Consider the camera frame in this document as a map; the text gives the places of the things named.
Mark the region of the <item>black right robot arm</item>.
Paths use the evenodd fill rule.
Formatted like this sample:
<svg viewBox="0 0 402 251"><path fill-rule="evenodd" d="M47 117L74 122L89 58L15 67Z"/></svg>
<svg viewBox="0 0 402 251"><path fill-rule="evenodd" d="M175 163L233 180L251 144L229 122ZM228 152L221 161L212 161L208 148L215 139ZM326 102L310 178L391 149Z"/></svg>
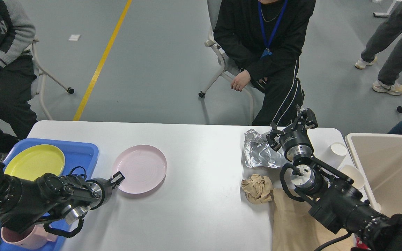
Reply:
<svg viewBox="0 0 402 251"><path fill-rule="evenodd" d="M296 106L297 116L283 130L270 124L266 135L269 146L283 149L288 163L280 171L285 194L299 202L307 202L308 213L327 230L346 235L317 248L318 251L349 238L359 237L372 251L402 251L402 214L387 217L362 201L362 193L353 186L353 179L314 156L307 130L317 128L314 112Z"/></svg>

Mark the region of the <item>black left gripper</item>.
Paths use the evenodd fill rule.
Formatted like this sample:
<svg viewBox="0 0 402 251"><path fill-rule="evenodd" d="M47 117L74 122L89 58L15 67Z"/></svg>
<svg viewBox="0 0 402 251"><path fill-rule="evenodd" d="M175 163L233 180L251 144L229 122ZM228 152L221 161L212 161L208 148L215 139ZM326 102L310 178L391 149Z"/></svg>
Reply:
<svg viewBox="0 0 402 251"><path fill-rule="evenodd" d="M108 180L105 178L93 178L87 180L86 183L88 186L98 195L98 201L89 205L91 210L95 210L106 204L111 199L113 190L117 189L124 179L125 176L120 171L117 171L113 174L112 178L109 178Z"/></svg>

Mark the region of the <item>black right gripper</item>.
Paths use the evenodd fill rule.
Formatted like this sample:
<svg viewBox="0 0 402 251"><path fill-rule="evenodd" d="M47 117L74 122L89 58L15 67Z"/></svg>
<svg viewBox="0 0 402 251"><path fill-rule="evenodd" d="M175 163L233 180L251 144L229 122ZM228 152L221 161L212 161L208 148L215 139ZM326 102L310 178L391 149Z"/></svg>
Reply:
<svg viewBox="0 0 402 251"><path fill-rule="evenodd" d="M296 105L297 117L292 123L292 127L279 130L277 125L272 122L271 130L266 135L268 145L274 151L280 148L284 151L284 157L289 162L296 162L303 157L312 157L314 148L307 135L307 130L319 127L316 116L310 108L303 109Z"/></svg>

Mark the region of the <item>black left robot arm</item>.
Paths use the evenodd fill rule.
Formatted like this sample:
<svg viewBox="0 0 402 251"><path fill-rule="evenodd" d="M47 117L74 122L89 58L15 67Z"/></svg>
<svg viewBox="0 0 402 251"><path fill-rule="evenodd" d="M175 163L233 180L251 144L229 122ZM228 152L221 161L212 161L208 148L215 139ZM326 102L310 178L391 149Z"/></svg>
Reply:
<svg viewBox="0 0 402 251"><path fill-rule="evenodd" d="M2 227L22 234L34 225L46 232L72 238L83 227L89 210L106 204L124 181L121 172L112 178L87 179L87 174L57 176L46 173L34 181L5 174L0 162L0 221Z"/></svg>

